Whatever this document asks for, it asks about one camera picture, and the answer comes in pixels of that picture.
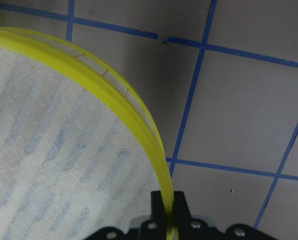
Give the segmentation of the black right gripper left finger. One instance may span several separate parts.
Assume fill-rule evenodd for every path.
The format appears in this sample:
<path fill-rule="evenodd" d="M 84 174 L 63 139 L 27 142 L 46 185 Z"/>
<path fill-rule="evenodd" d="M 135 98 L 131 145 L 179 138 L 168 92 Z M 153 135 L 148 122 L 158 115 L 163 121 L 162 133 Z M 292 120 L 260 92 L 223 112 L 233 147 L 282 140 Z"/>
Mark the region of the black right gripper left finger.
<path fill-rule="evenodd" d="M 167 217 L 160 191 L 151 192 L 151 220 L 157 225 L 166 225 Z"/>

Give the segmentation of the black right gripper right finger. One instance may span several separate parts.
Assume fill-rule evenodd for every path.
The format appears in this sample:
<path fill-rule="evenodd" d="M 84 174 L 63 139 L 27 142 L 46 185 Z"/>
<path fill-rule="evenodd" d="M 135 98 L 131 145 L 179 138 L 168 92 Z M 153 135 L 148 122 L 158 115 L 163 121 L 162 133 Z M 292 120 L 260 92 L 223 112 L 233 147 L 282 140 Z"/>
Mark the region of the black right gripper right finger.
<path fill-rule="evenodd" d="M 176 223 L 188 223 L 191 214 L 183 191 L 174 191 L 173 220 Z"/>

